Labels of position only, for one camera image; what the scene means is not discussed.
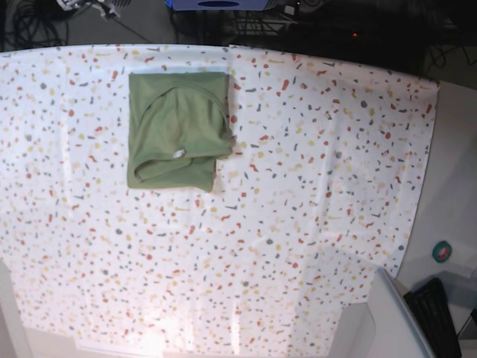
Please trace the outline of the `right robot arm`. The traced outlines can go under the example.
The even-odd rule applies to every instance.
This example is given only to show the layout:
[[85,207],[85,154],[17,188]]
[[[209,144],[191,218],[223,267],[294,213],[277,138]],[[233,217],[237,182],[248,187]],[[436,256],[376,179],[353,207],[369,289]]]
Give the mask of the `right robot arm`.
[[96,10],[104,19],[118,19],[120,17],[119,8],[121,5],[118,1],[110,0],[55,0],[60,9],[72,16],[79,16],[88,10]]

